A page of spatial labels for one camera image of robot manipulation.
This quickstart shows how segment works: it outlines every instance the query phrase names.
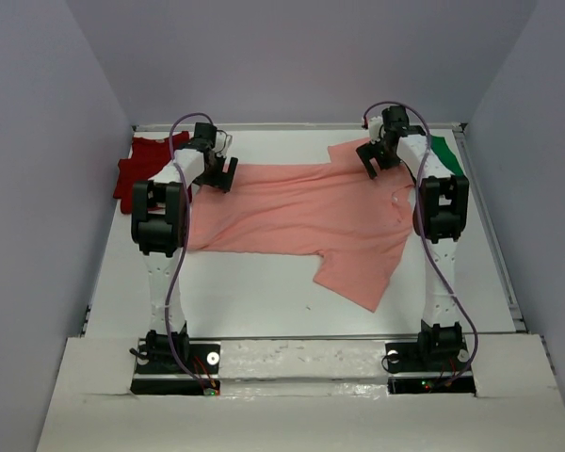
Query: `pink t-shirt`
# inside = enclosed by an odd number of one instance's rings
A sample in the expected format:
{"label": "pink t-shirt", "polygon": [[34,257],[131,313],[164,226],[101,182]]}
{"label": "pink t-shirt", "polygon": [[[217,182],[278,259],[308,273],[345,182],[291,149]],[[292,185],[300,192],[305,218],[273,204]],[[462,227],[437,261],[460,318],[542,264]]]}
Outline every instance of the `pink t-shirt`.
{"label": "pink t-shirt", "polygon": [[412,179],[400,166],[370,180],[364,142],[330,146],[329,164],[239,165],[227,194],[204,186],[188,249],[317,254],[315,283],[374,312],[412,230]]}

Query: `red cloth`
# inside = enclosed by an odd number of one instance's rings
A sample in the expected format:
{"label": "red cloth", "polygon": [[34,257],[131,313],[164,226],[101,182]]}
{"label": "red cloth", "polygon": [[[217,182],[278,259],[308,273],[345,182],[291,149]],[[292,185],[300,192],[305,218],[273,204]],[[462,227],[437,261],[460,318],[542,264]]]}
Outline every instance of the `red cloth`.
{"label": "red cloth", "polygon": [[[173,136],[174,148],[190,139],[188,132]],[[155,176],[170,161],[170,146],[167,139],[147,139],[134,137],[132,157],[123,158],[118,163],[120,177],[117,180],[113,198],[121,200],[121,212],[132,213],[132,186],[134,182],[146,181]],[[188,196],[192,196],[190,187]]]}

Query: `gray wall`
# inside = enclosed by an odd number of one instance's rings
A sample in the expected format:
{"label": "gray wall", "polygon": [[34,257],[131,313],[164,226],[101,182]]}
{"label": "gray wall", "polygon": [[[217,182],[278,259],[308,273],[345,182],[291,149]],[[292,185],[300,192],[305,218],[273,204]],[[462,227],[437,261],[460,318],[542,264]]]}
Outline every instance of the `gray wall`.
{"label": "gray wall", "polygon": [[67,5],[0,0],[0,452],[36,449],[129,138]]}
{"label": "gray wall", "polygon": [[535,0],[68,0],[130,121],[468,121]]}
{"label": "gray wall", "polygon": [[565,399],[565,0],[541,0],[467,128],[528,327]]}

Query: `purple cable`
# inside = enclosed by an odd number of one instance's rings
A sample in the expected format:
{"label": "purple cable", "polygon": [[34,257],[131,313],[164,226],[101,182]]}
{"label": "purple cable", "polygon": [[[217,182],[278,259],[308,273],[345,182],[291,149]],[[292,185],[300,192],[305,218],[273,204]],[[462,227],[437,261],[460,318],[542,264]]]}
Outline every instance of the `purple cable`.
{"label": "purple cable", "polygon": [[440,268],[435,263],[435,259],[433,258],[433,255],[431,254],[431,250],[429,249],[429,246],[427,244],[427,240],[425,239],[425,224],[423,222],[423,213],[421,212],[421,196],[420,196],[418,188],[421,186],[421,182],[423,181],[423,173],[425,171],[425,162],[427,161],[427,157],[429,156],[429,153],[431,152],[431,131],[429,130],[429,126],[427,125],[427,122],[425,121],[425,119],[421,116],[421,114],[418,111],[416,111],[411,106],[408,106],[406,104],[403,104],[401,102],[396,102],[396,101],[382,101],[382,102],[377,102],[376,104],[372,104],[371,106],[369,106],[366,109],[366,111],[364,111],[364,115],[363,115],[363,123],[365,125],[368,124],[368,122],[367,122],[368,119],[366,118],[366,115],[368,115],[368,112],[370,110],[372,110],[375,106],[379,106],[379,105],[401,105],[404,108],[407,108],[408,110],[410,110],[414,114],[414,116],[416,116],[419,119],[419,121],[422,122],[422,124],[423,124],[423,128],[425,129],[425,133],[427,135],[427,137],[426,137],[427,145],[426,145],[426,148],[425,148],[425,155],[423,155],[423,159],[421,160],[421,164],[418,167],[418,175],[416,176],[416,189],[414,190],[414,194],[415,194],[414,198],[415,198],[415,204],[416,204],[416,222],[417,222],[417,225],[418,225],[418,232],[419,232],[419,235],[421,237],[421,242],[423,243],[423,248],[425,249],[425,254],[427,255],[429,263],[431,264],[431,266],[435,270],[435,273],[437,273],[437,276],[440,277],[442,284],[444,285],[445,289],[448,291],[448,295],[456,303],[457,307],[460,310],[460,313],[464,316],[466,321],[471,326],[471,330],[473,330],[473,341],[474,341],[473,352],[471,353],[471,356],[469,357],[467,362],[464,364],[464,367],[461,369],[461,371],[458,374],[456,374],[454,377],[451,377],[450,379],[447,379],[446,381],[443,381],[442,383],[436,385],[436,387],[445,386],[445,385],[450,384],[450,383],[456,381],[457,379],[459,379],[467,370],[469,370],[471,368],[471,364],[473,363],[473,360],[475,359],[475,356],[477,355],[477,350],[479,349],[479,333],[477,332],[477,328],[475,327],[473,320],[471,320],[471,317],[464,310],[464,307],[462,307],[462,303],[460,303],[459,298],[454,293],[454,289],[450,285],[450,282],[448,282],[448,280],[445,278],[445,276],[442,273],[442,271],[440,270]]}
{"label": "purple cable", "polygon": [[188,115],[184,115],[182,118],[180,118],[178,121],[176,121],[170,128],[169,130],[169,156],[171,157],[171,161],[173,162],[174,167],[176,167],[176,169],[178,170],[178,173],[180,174],[180,182],[182,183],[182,189],[185,193],[185,235],[184,235],[184,244],[182,247],[182,251],[180,253],[180,260],[178,261],[178,266],[176,267],[176,269],[173,272],[173,278],[171,278],[171,283],[169,284],[169,289],[168,289],[168,294],[166,295],[166,305],[165,305],[165,311],[164,311],[164,317],[165,317],[165,321],[166,321],[166,333],[168,335],[168,342],[169,342],[169,350],[171,351],[171,356],[173,356],[174,361],[178,364],[178,366],[186,373],[188,374],[190,377],[192,377],[194,380],[198,381],[199,384],[202,384],[203,380],[201,377],[196,376],[195,374],[193,374],[190,369],[188,369],[188,367],[185,366],[185,364],[182,362],[182,360],[180,359],[180,356],[178,356],[178,351],[176,350],[176,346],[173,343],[173,337],[171,336],[171,325],[170,325],[170,300],[171,300],[171,294],[173,293],[173,287],[176,284],[176,281],[178,280],[178,275],[180,274],[180,268],[182,268],[182,262],[185,260],[185,256],[186,256],[186,247],[188,245],[188,226],[190,224],[190,199],[188,198],[188,189],[186,187],[186,179],[185,179],[185,175],[182,172],[182,168],[180,168],[180,165],[178,165],[176,163],[176,159],[174,158],[174,149],[173,149],[173,132],[176,129],[176,127],[178,126],[178,124],[184,120],[187,120],[188,118],[192,118],[194,116],[203,116],[204,118],[206,118],[211,124],[213,124],[214,122],[211,120],[211,118],[209,116],[207,116],[204,113],[190,113]]}

